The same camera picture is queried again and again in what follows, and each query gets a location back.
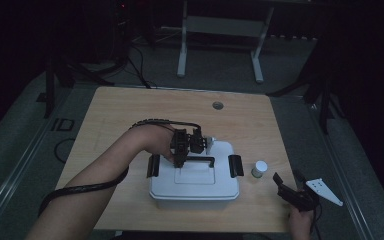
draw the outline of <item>table leg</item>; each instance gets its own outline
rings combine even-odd
[[[267,36],[267,30],[269,28],[270,20],[273,16],[273,11],[273,7],[269,8],[265,24],[263,24],[261,27],[258,46],[255,50],[251,51],[252,66],[254,68],[255,81],[257,81],[257,83],[262,83],[264,81],[263,73],[261,71],[260,59],[258,57],[260,56],[261,49],[263,48],[264,39]]]
[[[177,67],[177,76],[184,77],[186,71],[186,57],[188,49],[186,47],[186,27],[187,27],[187,1],[183,1],[183,21],[182,21],[182,46],[180,48],[179,65]]]

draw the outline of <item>hand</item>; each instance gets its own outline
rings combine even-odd
[[[310,240],[311,224],[313,223],[314,211],[300,212],[291,205],[289,216],[289,230],[294,240]]]

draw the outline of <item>finger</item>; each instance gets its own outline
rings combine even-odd
[[[168,149],[166,152],[162,154],[165,159],[169,160],[170,162],[174,162],[174,156],[173,153]]]

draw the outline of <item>forearm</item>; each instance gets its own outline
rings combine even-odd
[[[126,132],[66,187],[116,179],[143,150],[140,136]],[[105,210],[115,187],[59,197],[41,214],[27,239],[85,239]]]

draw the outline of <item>dark wall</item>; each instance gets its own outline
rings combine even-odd
[[[0,1],[0,120],[43,71],[50,29],[62,2]]]
[[[345,50],[334,87],[384,187],[384,2],[342,13],[333,31]]]

